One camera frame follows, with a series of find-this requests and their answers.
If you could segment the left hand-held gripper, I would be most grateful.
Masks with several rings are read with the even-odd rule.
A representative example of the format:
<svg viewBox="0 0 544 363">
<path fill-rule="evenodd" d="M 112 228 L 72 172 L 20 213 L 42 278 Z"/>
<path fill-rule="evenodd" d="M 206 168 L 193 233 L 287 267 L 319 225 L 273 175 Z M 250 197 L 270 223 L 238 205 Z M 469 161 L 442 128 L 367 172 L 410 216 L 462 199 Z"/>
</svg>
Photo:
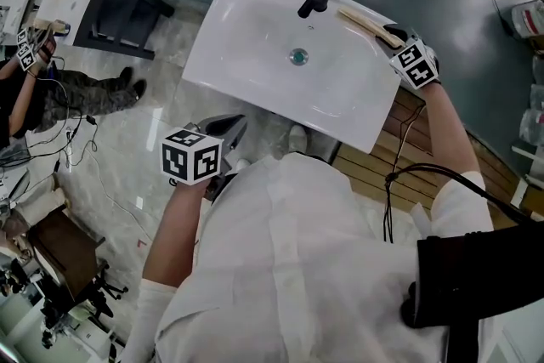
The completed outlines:
<svg viewBox="0 0 544 363">
<path fill-rule="evenodd" d="M 205 198 L 215 200 L 232 169 L 227 155 L 247 130 L 244 118 L 242 114 L 213 116 L 175 128 L 161 141 L 161 173 L 173 186 L 208 180 Z"/>
</svg>

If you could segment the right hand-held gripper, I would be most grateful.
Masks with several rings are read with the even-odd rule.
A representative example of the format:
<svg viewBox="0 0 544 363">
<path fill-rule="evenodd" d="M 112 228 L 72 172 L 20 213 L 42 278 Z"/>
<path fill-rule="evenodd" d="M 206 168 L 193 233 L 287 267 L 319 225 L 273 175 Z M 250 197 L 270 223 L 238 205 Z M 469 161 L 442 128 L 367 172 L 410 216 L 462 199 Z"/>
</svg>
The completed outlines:
<svg viewBox="0 0 544 363">
<path fill-rule="evenodd" d="M 424 88 L 439 80 L 439 67 L 435 52 L 419 37 L 413 36 L 398 24 L 387 24 L 383 29 L 406 42 L 398 51 L 386 43 L 378 43 L 379 48 L 389 58 L 389 64 L 395 72 L 413 89 Z"/>
</svg>

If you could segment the wooden handled brush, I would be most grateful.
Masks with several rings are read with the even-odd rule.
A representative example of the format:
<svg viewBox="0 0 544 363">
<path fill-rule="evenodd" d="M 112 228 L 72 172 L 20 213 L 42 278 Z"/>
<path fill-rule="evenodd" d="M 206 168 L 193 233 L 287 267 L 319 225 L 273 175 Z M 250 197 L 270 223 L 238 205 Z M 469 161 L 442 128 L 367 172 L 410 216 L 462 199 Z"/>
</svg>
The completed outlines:
<svg viewBox="0 0 544 363">
<path fill-rule="evenodd" d="M 401 38 L 395 36 L 391 32 L 387 31 L 383 26 L 380 26 L 376 22 L 366 18 L 362 15 L 357 15 L 350 12 L 347 9 L 339 8 L 337 12 L 343 17 L 346 18 L 357 26 L 363 28 L 364 30 L 370 32 L 375 37 L 381 39 L 392 49 L 399 49 L 405 47 L 405 41 Z"/>
</svg>

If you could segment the person's left forearm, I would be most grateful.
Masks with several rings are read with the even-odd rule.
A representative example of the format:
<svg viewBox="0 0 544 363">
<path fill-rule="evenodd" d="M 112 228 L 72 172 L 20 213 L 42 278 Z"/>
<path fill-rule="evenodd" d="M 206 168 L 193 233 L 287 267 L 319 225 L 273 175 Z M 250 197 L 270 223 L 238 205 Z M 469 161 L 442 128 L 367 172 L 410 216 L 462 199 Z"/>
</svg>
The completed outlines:
<svg viewBox="0 0 544 363">
<path fill-rule="evenodd" d="M 178 288 L 190 275 L 201 203 L 208 185 L 205 180 L 179 184 L 174 189 L 145 261 L 143 279 Z"/>
</svg>

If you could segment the person's right forearm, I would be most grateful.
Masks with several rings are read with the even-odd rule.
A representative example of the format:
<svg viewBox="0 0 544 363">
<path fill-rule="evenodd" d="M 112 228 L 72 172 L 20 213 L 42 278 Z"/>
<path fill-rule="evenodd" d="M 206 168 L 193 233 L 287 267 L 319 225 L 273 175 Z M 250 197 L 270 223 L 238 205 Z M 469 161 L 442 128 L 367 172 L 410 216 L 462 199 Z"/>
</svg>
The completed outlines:
<svg viewBox="0 0 544 363">
<path fill-rule="evenodd" d="M 440 83 L 421 88 L 426 103 L 434 162 L 456 173 L 480 174 L 479 162 L 465 127 Z"/>
</svg>

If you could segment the person's white shoe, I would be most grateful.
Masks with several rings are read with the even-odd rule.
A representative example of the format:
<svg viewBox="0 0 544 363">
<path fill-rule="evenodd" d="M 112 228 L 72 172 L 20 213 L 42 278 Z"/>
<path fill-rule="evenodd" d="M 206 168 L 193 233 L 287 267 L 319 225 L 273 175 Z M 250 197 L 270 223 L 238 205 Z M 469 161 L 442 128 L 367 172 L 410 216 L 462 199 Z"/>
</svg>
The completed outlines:
<svg viewBox="0 0 544 363">
<path fill-rule="evenodd" d="M 290 153 L 306 154 L 308 149 L 308 135 L 300 125 L 293 125 L 288 135 L 288 151 Z"/>
</svg>

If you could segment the white sink basin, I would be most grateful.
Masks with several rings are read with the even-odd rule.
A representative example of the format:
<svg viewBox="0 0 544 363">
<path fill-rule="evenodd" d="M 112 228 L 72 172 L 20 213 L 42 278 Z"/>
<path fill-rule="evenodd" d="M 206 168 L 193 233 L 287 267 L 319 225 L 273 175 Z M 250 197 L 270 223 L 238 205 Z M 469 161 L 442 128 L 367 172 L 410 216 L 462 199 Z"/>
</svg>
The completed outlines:
<svg viewBox="0 0 544 363">
<path fill-rule="evenodd" d="M 213 0 L 183 77 L 274 112 L 357 150 L 370 152 L 400 78 L 374 36 L 337 10 L 386 25 L 388 18 L 352 0 L 298 17 L 304 0 Z M 288 59 L 295 48 L 305 65 Z"/>
</svg>

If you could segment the white box red label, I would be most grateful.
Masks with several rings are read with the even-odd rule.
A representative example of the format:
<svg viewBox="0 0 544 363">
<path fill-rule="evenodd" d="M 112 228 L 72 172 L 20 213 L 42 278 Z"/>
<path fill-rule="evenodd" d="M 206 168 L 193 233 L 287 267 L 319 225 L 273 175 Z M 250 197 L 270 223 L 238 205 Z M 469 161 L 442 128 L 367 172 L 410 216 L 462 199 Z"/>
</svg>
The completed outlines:
<svg viewBox="0 0 544 363">
<path fill-rule="evenodd" d="M 517 34 L 538 54 L 544 55 L 544 0 L 515 5 L 511 18 Z"/>
</svg>

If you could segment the person's white shirt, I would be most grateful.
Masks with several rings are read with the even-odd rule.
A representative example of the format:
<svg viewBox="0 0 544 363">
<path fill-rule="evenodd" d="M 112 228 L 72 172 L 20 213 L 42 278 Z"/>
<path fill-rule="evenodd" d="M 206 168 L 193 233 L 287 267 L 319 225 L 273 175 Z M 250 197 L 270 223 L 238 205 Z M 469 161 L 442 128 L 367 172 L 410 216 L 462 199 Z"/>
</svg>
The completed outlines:
<svg viewBox="0 0 544 363">
<path fill-rule="evenodd" d="M 342 173 L 266 156 L 213 203 L 189 277 L 141 281 L 121 363 L 440 363 L 446 329 L 401 320 L 416 272 Z"/>
</svg>

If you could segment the dark grey table stand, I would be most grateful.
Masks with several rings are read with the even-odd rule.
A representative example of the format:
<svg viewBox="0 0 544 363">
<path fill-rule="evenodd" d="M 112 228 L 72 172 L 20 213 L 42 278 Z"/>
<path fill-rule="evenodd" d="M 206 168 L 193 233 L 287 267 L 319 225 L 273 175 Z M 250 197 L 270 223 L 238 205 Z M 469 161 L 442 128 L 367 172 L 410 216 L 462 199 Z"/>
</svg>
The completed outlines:
<svg viewBox="0 0 544 363">
<path fill-rule="evenodd" d="M 153 60 L 146 43 L 159 18 L 173 13 L 163 0 L 90 0 L 72 44 Z"/>
</svg>

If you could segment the clear plastic bag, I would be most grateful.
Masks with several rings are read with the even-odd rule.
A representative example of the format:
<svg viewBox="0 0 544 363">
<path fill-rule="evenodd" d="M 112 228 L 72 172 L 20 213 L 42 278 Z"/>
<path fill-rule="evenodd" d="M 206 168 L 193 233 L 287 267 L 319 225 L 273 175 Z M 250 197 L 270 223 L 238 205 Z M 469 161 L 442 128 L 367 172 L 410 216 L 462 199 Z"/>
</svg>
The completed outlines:
<svg viewBox="0 0 544 363">
<path fill-rule="evenodd" d="M 524 112 L 519 137 L 534 146 L 544 146 L 544 85 L 530 87 L 530 107 Z"/>
</svg>

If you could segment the small white countertop basin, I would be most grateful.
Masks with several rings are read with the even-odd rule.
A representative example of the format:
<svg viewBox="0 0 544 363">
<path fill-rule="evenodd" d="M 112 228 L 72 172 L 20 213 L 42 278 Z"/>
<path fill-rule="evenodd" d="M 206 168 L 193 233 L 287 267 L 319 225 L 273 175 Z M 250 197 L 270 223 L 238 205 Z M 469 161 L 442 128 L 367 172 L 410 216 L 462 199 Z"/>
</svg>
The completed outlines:
<svg viewBox="0 0 544 363">
<path fill-rule="evenodd" d="M 56 20 L 70 26 L 69 33 L 59 37 L 61 44 L 76 46 L 77 34 L 83 29 L 82 21 L 91 0 L 42 0 L 33 22 L 35 28 L 45 29 Z"/>
</svg>

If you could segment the black swivel chair base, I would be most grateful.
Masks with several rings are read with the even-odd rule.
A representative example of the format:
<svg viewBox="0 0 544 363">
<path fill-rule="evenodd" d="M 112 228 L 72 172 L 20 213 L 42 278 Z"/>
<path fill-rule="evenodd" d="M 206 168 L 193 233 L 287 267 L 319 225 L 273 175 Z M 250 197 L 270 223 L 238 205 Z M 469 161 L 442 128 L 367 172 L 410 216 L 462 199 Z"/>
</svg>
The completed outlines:
<svg viewBox="0 0 544 363">
<path fill-rule="evenodd" d="M 101 315 L 112 318 L 113 311 L 107 303 L 106 296 L 109 295 L 115 301 L 122 299 L 122 295 L 128 293 L 128 287 L 123 288 L 111 285 L 107 281 L 106 272 L 110 269 L 107 262 L 103 262 L 99 266 L 98 274 L 93 278 L 88 290 L 88 301 L 94 308 L 93 317 L 98 320 Z"/>
</svg>

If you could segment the brown wooden cabinet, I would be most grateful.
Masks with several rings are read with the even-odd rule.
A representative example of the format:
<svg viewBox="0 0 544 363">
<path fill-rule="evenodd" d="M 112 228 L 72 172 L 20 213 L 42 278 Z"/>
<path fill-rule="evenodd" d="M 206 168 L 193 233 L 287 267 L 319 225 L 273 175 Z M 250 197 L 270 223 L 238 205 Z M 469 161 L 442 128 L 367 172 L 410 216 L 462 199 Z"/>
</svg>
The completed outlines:
<svg viewBox="0 0 544 363">
<path fill-rule="evenodd" d="M 27 238 L 54 283 L 47 295 L 58 305 L 71 308 L 82 302 L 85 290 L 109 268 L 97 256 L 99 243 L 66 214 L 64 206 L 32 225 Z"/>
</svg>

